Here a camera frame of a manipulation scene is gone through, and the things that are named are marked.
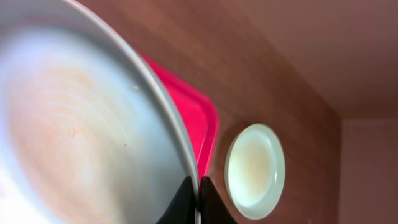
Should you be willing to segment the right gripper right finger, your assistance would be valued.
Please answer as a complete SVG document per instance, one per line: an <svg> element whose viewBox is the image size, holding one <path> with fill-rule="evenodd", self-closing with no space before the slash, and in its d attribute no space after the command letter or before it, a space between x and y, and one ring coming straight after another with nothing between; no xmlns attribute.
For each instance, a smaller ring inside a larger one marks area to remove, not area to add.
<svg viewBox="0 0 398 224"><path fill-rule="evenodd" d="M207 176L201 178L199 209L201 224L237 224L215 185Z"/></svg>

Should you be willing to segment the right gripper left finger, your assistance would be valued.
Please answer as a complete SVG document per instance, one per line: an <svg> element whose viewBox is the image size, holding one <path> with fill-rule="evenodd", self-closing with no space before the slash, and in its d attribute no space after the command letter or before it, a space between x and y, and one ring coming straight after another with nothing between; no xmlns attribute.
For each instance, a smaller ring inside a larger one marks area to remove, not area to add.
<svg viewBox="0 0 398 224"><path fill-rule="evenodd" d="M195 219L196 200L192 179L186 176L156 224L194 224Z"/></svg>

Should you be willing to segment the light blue plate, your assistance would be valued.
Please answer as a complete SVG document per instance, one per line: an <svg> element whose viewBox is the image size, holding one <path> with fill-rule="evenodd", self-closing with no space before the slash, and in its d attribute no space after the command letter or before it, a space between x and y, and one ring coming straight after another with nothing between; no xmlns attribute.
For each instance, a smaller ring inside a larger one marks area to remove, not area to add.
<svg viewBox="0 0 398 224"><path fill-rule="evenodd" d="M260 220L275 209L284 188L285 159L270 127L252 124L234 138L225 160L224 181L242 216Z"/></svg>
<svg viewBox="0 0 398 224"><path fill-rule="evenodd" d="M192 144L147 62L78 1L1 2L1 222L156 223Z"/></svg>

